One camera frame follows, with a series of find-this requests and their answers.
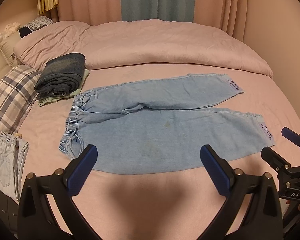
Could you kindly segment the light denim garment at edge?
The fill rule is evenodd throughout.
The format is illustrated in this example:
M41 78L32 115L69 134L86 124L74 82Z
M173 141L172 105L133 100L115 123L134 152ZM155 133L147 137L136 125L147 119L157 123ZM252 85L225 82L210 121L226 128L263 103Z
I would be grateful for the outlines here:
M0 133L0 191L19 202L21 179L29 143L5 132Z

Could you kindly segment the folded dark blue jeans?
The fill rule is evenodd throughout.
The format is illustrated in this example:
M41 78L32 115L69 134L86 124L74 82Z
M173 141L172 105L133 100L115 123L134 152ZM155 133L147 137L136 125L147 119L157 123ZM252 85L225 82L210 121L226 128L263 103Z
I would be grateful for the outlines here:
M34 90L49 95L66 95L76 90L85 71L85 56L70 53L49 60Z

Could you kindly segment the folded light green garment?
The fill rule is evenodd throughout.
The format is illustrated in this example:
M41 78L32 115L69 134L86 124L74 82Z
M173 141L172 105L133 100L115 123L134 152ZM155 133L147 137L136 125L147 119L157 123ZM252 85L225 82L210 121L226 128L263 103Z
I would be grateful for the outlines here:
M85 80L88 77L89 73L90 72L87 69L84 71L83 79L82 79L79 87L76 90L74 90L73 92L71 92L70 94L66 94L66 95L38 94L37 97L36 97L36 100L38 101L38 105L40 107L42 107L46 104L54 103L54 102L57 102L59 100L73 98L74 96L78 95L81 92L82 87L83 87L83 85L85 83Z

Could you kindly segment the checked blue pillow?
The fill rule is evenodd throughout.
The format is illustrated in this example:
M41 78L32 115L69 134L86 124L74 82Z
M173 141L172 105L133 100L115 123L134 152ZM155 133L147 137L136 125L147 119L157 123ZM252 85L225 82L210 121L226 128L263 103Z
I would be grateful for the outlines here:
M27 23L25 26L31 29L32 31L36 31L38 29L41 29L47 25L53 24L53 20L46 16L39 16L35 18L34 20Z

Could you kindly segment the pink curtain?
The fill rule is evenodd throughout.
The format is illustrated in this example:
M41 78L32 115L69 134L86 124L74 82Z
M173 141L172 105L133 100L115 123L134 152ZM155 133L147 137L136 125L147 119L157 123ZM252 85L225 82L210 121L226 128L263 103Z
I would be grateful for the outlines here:
M90 25L122 21L121 0L58 0L61 21ZM242 41L248 0L195 0L194 23L222 29Z

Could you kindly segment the pink bed sheet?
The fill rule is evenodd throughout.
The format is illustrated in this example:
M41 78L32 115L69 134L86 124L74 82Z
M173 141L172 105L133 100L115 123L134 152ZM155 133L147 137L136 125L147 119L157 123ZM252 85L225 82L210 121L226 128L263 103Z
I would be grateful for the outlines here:
M195 73L228 74L244 93L221 107L262 115L275 139L275 151L292 165L300 165L299 148L281 135L283 127L300 133L300 119L266 75L194 64L142 64L92 70L84 89ZM69 99L31 108L19 130L29 143L25 174L49 175L68 165L69 158L58 146L71 105ZM140 176L93 171L74 202L103 239L196 239L224 198L201 167Z

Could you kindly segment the pink duvet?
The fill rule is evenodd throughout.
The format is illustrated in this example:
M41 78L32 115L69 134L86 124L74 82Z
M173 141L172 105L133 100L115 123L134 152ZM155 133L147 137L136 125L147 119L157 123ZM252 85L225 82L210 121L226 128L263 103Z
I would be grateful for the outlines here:
M144 63L185 63L273 76L266 61L221 29L159 19L89 25L61 21L21 38L16 58L34 69L69 53L85 56L89 70Z

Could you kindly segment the blue curtain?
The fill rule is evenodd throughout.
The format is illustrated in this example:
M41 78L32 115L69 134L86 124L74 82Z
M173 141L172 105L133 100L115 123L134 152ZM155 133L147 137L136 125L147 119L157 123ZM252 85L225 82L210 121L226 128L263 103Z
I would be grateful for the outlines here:
M123 21L160 19L193 22L195 0L121 0Z

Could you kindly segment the plaid pillow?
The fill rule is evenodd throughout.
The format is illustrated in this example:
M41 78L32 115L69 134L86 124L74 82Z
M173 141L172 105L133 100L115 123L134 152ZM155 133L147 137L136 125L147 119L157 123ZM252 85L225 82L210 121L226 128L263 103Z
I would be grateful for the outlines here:
M41 72L19 65L0 79L0 133L17 133L34 104Z

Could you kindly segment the cream pillow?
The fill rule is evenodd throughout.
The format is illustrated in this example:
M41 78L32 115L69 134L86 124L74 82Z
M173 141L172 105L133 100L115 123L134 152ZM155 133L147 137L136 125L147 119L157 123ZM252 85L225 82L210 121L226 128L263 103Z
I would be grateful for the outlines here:
M20 39L21 37L19 31L17 31L0 42L0 52L6 60L7 64L12 68L18 65L18 60L14 56L13 48Z

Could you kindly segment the white plush toy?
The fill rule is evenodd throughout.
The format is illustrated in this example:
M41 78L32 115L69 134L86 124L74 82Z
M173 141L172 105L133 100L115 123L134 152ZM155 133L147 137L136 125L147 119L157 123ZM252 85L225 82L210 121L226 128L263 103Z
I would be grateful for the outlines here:
M16 33L20 29L20 23L14 22L6 25L5 29L0 32L0 42L4 39L10 37L12 34Z

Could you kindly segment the light blue denim pants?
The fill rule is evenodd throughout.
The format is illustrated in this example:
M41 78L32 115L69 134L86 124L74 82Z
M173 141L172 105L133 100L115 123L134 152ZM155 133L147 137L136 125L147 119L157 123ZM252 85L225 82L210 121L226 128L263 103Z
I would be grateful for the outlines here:
M232 161L275 144L263 116L220 107L243 93L226 74L189 74L87 90L74 97L59 150L98 151L94 169L149 174L201 167L210 145Z

